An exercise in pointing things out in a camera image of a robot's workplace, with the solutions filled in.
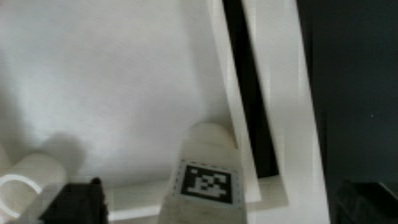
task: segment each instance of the gray surface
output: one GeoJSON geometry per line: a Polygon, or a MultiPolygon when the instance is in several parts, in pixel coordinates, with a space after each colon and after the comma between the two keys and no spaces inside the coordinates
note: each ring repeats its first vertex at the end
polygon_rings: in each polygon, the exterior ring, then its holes
{"type": "Polygon", "coordinates": [[[206,1],[2,0],[0,141],[105,186],[169,176],[183,132],[231,126],[206,1]]]}

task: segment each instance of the white cylindrical object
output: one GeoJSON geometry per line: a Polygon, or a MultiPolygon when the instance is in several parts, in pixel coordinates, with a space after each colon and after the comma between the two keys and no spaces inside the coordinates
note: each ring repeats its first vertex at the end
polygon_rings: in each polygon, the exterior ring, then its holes
{"type": "Polygon", "coordinates": [[[7,152],[5,152],[3,147],[0,145],[0,176],[3,175],[9,168],[11,168],[9,155],[7,155],[7,152]]]}
{"type": "Polygon", "coordinates": [[[44,154],[28,155],[0,177],[0,209],[18,218],[43,189],[66,184],[66,169],[44,154]]]}

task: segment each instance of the white object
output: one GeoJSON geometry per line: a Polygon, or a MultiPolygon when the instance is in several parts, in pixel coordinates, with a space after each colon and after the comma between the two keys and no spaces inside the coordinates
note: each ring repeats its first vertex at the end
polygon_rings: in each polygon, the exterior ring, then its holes
{"type": "Polygon", "coordinates": [[[0,209],[11,217],[21,215],[44,187],[66,181],[59,161],[41,153],[28,155],[0,177],[0,209]]]}
{"type": "Polygon", "coordinates": [[[158,224],[243,224],[240,151],[224,128],[199,124],[188,133],[158,224]]]}
{"type": "Polygon", "coordinates": [[[325,224],[330,220],[297,1],[243,2],[281,171],[275,187],[282,186],[288,197],[286,206],[261,209],[266,197],[284,197],[282,191],[263,195],[250,220],[325,224]]]}

